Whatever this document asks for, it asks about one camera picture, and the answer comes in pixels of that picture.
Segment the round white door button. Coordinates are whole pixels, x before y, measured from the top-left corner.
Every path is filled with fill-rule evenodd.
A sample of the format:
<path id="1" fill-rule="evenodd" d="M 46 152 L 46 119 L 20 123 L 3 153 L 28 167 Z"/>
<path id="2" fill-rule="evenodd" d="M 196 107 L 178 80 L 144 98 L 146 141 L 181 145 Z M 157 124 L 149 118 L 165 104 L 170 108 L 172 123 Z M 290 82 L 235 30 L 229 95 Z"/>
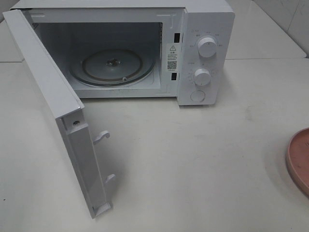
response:
<path id="1" fill-rule="evenodd" d="M 204 91 L 196 90 L 190 95 L 190 98 L 194 102 L 203 102 L 205 99 L 205 96 L 206 95 Z"/>

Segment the white microwave knob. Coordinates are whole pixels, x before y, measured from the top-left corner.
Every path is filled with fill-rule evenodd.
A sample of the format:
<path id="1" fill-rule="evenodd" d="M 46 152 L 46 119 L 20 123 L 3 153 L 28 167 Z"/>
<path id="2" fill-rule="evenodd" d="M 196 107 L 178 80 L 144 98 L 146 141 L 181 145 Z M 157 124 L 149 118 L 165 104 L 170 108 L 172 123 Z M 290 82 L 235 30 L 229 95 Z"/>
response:
<path id="1" fill-rule="evenodd" d="M 197 86 L 205 86 L 211 81 L 211 74 L 207 69 L 198 69 L 194 72 L 194 82 Z"/>
<path id="2" fill-rule="evenodd" d="M 210 58 L 216 54 L 217 41 L 212 36 L 203 36 L 197 42 L 197 49 L 200 56 Z"/>

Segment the pink round plate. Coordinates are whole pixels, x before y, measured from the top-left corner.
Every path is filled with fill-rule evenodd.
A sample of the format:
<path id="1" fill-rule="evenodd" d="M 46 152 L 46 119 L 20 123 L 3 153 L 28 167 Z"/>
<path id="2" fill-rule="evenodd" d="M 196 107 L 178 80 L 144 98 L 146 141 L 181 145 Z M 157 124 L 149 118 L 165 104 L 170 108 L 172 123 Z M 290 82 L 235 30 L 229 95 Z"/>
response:
<path id="1" fill-rule="evenodd" d="M 286 166 L 298 188 L 309 196 L 309 129 L 298 131 L 289 141 Z"/>

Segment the glass microwave turntable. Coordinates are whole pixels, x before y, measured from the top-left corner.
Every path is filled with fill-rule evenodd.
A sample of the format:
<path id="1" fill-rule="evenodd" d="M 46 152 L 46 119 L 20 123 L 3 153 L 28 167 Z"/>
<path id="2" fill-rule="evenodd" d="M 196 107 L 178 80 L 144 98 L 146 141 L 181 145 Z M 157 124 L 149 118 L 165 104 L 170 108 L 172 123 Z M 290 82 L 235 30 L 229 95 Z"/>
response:
<path id="1" fill-rule="evenodd" d="M 123 86 L 137 82 L 154 68 L 151 53 L 129 49 L 104 49 L 80 54 L 70 63 L 70 74 L 78 81 L 97 87 Z"/>

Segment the white warning label sticker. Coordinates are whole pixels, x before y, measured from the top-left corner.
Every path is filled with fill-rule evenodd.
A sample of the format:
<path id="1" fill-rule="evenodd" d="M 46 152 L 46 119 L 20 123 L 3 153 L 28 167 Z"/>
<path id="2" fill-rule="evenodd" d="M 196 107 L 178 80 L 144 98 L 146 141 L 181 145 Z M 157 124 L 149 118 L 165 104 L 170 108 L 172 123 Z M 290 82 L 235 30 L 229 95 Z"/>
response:
<path id="1" fill-rule="evenodd" d="M 180 48 L 177 43 L 168 43 L 166 45 L 166 69 L 167 71 L 178 70 Z"/>

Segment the white microwave oven body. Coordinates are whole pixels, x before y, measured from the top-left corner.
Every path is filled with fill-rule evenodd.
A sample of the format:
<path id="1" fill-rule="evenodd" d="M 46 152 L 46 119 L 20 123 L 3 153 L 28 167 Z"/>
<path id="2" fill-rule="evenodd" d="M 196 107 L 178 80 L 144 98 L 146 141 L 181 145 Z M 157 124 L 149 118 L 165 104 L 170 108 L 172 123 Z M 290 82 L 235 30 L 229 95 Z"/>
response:
<path id="1" fill-rule="evenodd" d="M 33 30 L 81 99 L 175 97 L 179 105 L 216 101 L 235 18 L 224 0 L 21 0 L 10 10 L 30 15 Z M 210 58 L 198 53 L 203 36 L 218 43 Z M 180 48 L 177 71 L 166 69 L 169 43 Z M 70 74 L 70 63 L 80 54 L 104 49 L 151 53 L 154 68 L 137 82 L 115 87 L 84 84 Z M 211 74 L 205 86 L 194 82 L 198 69 Z M 205 92 L 203 102 L 191 100 L 196 90 Z"/>

